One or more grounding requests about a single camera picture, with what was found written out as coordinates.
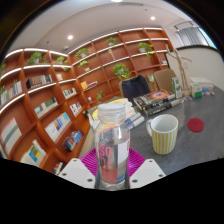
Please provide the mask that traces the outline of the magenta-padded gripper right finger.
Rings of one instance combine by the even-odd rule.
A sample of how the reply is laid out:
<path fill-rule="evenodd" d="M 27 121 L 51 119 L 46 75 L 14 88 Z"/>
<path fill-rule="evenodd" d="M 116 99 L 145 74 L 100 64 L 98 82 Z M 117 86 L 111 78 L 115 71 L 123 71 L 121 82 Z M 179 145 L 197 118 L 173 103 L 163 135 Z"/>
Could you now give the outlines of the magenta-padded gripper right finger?
<path fill-rule="evenodd" d="M 145 159 L 134 149 L 129 149 L 127 161 L 127 189 L 135 189 L 157 181 L 166 174 L 154 159 Z"/>

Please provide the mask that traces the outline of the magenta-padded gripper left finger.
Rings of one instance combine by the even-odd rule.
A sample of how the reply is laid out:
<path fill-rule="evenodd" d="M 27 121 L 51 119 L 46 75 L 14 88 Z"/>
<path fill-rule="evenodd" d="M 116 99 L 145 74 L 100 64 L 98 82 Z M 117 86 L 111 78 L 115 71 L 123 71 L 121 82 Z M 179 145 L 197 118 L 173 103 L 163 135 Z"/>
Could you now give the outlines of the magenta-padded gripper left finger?
<path fill-rule="evenodd" d="M 59 173 L 59 176 L 78 186 L 97 189 L 100 180 L 98 177 L 96 149 L 91 149 L 80 159 L 72 158 Z"/>

